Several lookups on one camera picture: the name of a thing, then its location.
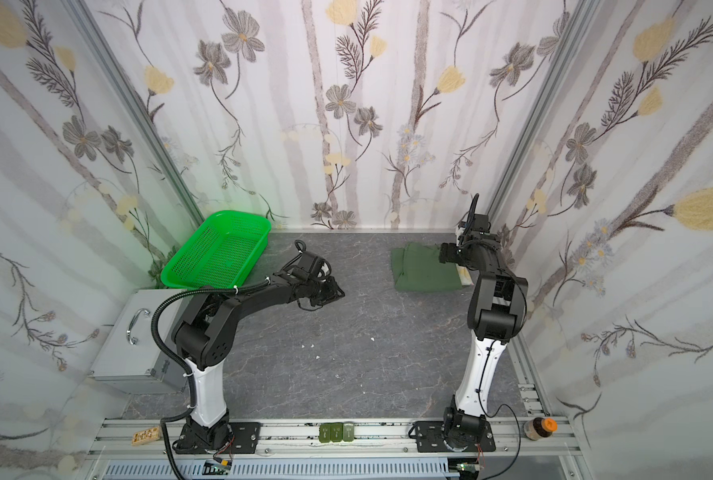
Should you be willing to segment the floral pastel skirt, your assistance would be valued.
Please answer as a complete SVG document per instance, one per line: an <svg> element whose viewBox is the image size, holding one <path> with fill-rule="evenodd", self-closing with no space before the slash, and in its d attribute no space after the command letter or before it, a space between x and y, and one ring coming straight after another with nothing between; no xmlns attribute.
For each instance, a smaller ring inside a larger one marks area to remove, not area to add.
<svg viewBox="0 0 713 480"><path fill-rule="evenodd" d="M458 272L458 276L459 276L462 286L467 287L467 286L474 285L474 281L473 281L472 275L470 274L470 270L468 270L466 267L458 266L457 272Z"/></svg>

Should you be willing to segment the dark green skirt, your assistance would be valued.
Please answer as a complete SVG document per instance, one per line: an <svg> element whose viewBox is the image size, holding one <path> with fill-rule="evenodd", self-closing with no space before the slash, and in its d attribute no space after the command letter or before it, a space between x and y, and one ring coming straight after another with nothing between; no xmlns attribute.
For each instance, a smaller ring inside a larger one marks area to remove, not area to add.
<svg viewBox="0 0 713 480"><path fill-rule="evenodd" d="M417 242L391 251L391 269L396 290L437 293L463 288L454 264L439 261L440 247Z"/></svg>

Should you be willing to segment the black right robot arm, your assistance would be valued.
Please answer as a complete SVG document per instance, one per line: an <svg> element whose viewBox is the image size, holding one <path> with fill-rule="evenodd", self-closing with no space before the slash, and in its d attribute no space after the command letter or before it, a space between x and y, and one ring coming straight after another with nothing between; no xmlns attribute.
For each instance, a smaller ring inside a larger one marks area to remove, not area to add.
<svg viewBox="0 0 713 480"><path fill-rule="evenodd" d="M444 442L453 451L474 445L485 450L491 387L500 358L525 324L529 284L514 274L484 214L469 213L459 223L457 242L442 245L440 260L477 274L467 311L471 351L462 383L445 411Z"/></svg>

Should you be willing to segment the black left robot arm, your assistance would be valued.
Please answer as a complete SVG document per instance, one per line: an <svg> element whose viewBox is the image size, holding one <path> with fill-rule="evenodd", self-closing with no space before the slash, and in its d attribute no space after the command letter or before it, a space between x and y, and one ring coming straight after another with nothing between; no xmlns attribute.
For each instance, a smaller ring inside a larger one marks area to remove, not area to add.
<svg viewBox="0 0 713 480"><path fill-rule="evenodd" d="M176 354L188 365L190 413L174 442L178 454L228 450L236 437L224 399L224 362L240 322L262 310L294 303L316 311L344 298L326 259L300 251L280 271L254 285L200 288L184 296L184 311L172 330Z"/></svg>

